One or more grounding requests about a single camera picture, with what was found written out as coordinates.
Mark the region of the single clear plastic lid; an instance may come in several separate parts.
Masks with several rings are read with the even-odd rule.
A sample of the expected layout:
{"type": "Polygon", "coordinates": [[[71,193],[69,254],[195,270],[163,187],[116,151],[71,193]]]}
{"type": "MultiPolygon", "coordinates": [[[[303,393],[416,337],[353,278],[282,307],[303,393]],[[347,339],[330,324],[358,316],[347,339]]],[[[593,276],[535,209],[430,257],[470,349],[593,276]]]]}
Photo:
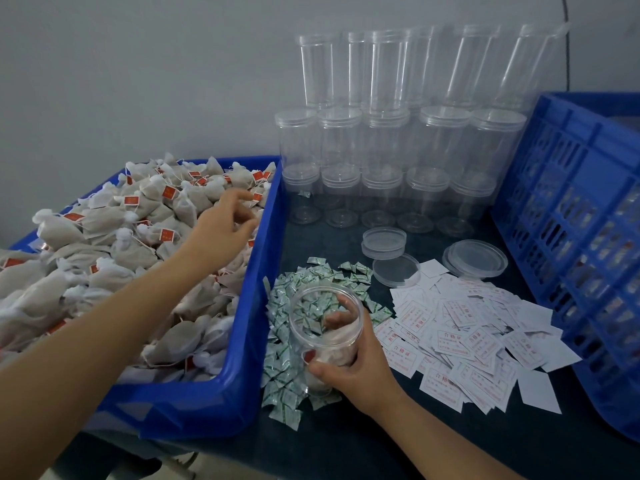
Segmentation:
{"type": "Polygon", "coordinates": [[[376,259],[372,272],[380,283],[389,288],[412,287],[421,279],[420,263],[408,254],[391,259],[376,259]]]}

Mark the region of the pile of beige tea bags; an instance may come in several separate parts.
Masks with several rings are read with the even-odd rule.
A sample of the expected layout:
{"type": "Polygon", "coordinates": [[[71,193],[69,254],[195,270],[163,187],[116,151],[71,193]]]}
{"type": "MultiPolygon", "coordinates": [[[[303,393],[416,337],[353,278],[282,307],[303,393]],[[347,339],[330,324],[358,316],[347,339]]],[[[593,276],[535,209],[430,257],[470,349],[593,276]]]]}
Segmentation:
{"type": "MultiPolygon", "coordinates": [[[[174,256],[227,189],[250,191],[243,205],[260,219],[277,165],[223,166],[214,157],[197,163],[166,153],[126,163],[62,212],[39,210],[35,236],[21,248],[0,249],[0,369],[174,256]]],[[[118,384],[219,375],[256,235],[180,299],[118,384]]]]}

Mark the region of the person's left forearm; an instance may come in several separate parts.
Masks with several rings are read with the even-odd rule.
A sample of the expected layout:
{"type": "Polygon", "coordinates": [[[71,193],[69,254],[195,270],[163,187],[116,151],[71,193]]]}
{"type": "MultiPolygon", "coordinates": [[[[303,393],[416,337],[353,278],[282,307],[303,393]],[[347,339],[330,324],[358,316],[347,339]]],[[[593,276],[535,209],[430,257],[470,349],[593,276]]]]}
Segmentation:
{"type": "Polygon", "coordinates": [[[0,370],[0,480],[39,480],[188,291],[224,266],[183,247],[0,370]]]}

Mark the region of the person's right hand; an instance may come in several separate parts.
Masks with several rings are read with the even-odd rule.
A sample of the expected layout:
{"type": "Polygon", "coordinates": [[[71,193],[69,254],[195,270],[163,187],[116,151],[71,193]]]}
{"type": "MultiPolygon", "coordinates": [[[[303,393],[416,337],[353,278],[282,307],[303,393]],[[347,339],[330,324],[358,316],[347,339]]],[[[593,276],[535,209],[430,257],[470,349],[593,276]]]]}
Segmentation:
{"type": "Polygon", "coordinates": [[[336,389],[359,411],[382,424],[406,395],[388,366],[366,308],[361,303],[354,305],[348,298],[339,298],[339,302],[346,311],[328,314],[324,319],[325,325],[330,329],[343,328],[362,311],[362,330],[355,343],[355,360],[349,366],[353,377],[348,385],[336,389]]]}

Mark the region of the clear plastic jar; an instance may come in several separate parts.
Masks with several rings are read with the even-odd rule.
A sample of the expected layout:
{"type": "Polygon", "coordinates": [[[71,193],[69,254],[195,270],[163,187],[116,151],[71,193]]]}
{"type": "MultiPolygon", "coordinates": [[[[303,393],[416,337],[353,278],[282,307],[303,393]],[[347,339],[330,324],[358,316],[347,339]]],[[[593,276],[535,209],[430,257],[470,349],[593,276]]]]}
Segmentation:
{"type": "Polygon", "coordinates": [[[288,314],[291,367],[302,391],[330,395],[332,387],[308,371],[312,362],[348,368],[356,359],[364,306],[354,291],[331,282],[303,285],[291,298],[288,314]]]}

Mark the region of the person's left hand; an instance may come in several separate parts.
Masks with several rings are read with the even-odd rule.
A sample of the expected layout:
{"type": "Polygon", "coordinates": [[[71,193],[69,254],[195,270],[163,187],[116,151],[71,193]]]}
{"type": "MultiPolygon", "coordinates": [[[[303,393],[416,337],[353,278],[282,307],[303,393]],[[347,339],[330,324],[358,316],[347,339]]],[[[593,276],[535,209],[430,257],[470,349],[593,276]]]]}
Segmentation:
{"type": "Polygon", "coordinates": [[[217,206],[200,215],[180,249],[189,263],[205,274],[212,274],[231,263],[252,239],[247,243],[226,243],[221,235],[220,223],[219,200],[217,206]]]}

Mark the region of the small stack of clear lids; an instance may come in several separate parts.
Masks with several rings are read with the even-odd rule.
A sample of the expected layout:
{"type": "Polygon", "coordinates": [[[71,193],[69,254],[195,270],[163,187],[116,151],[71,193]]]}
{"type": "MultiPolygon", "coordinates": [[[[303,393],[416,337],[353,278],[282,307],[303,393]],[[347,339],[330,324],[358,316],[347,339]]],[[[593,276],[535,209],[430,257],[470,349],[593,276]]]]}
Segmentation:
{"type": "Polygon", "coordinates": [[[362,253],[374,260],[389,260],[404,254],[407,236],[404,230],[375,227],[363,233],[362,253]]]}

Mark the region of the stack of clear plastic jars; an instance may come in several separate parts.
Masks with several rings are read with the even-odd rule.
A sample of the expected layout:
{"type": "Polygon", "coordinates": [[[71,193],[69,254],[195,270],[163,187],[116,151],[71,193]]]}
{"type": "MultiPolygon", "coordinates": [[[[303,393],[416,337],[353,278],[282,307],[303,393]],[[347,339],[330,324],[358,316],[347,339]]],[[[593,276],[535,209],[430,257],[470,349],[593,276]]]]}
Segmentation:
{"type": "Polygon", "coordinates": [[[468,237],[570,25],[296,36],[305,105],[276,113],[289,220],[468,237]]]}

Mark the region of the person's right forearm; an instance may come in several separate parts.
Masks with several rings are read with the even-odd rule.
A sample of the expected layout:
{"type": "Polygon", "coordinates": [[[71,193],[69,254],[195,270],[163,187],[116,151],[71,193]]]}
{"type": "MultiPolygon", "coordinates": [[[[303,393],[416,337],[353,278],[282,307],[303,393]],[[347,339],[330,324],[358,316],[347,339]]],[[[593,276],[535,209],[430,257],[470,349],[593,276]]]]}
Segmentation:
{"type": "Polygon", "coordinates": [[[371,417],[425,480],[525,480],[404,392],[382,402],[371,417]]]}

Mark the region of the pile of white paper slips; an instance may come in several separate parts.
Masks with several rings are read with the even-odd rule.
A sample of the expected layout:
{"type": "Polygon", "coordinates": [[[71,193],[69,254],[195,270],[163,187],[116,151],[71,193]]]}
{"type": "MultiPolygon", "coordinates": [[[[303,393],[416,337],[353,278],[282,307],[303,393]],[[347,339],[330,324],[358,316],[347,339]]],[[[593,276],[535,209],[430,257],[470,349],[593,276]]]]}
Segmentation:
{"type": "Polygon", "coordinates": [[[430,260],[391,288],[392,309],[372,300],[375,334],[389,366],[461,411],[506,412],[518,387],[528,406],[561,414],[549,373],[580,362],[552,325],[552,311],[430,260]]]}

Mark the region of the blue plastic tray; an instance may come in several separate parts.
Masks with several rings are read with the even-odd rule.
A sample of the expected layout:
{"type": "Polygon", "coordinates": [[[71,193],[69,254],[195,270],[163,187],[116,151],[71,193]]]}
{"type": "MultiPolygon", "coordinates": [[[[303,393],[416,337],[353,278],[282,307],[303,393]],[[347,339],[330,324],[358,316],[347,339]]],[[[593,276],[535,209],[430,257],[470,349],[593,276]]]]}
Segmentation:
{"type": "Polygon", "coordinates": [[[223,368],[206,381],[118,384],[117,380],[86,423],[88,433],[117,432],[149,440],[232,436],[258,408],[269,329],[264,306],[278,269],[285,227],[283,167],[278,156],[219,161],[223,166],[278,164],[256,229],[223,368]]]}

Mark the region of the blue plastic crate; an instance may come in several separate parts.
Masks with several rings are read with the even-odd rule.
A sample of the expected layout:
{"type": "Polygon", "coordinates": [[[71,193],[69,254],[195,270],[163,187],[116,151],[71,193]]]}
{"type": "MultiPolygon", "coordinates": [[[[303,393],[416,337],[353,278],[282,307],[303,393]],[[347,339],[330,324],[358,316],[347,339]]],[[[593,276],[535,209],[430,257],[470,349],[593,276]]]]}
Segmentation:
{"type": "Polygon", "coordinates": [[[542,94],[491,214],[593,407],[640,444],[640,91],[542,94]]]}

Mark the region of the wide stack of clear lids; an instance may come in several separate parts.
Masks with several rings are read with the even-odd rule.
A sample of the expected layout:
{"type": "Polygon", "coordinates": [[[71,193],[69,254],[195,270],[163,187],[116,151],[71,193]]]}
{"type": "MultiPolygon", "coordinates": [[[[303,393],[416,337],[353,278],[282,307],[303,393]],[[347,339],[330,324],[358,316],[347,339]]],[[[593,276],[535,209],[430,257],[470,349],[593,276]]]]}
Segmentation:
{"type": "Polygon", "coordinates": [[[457,277],[486,280],[500,276],[508,266],[508,258],[487,242],[467,239],[446,248],[442,264],[457,277]]]}

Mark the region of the pile of green desiccant packets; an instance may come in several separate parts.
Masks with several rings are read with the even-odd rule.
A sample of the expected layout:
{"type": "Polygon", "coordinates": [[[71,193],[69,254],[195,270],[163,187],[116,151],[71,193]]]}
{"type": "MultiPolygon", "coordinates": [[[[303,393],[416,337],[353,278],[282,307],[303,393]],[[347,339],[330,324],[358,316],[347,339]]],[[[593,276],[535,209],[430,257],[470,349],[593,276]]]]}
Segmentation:
{"type": "Polygon", "coordinates": [[[360,262],[341,264],[333,269],[326,259],[310,257],[306,267],[279,275],[268,292],[266,316],[269,323],[268,343],[262,371],[262,407],[270,408],[269,418],[297,431],[303,412],[301,404],[308,400],[313,410],[340,401],[332,389],[325,397],[311,397],[296,381],[291,367],[288,314],[291,298],[303,285],[331,282],[354,291],[364,308],[373,313],[373,324],[391,318],[393,313],[369,297],[372,268],[360,262]]]}

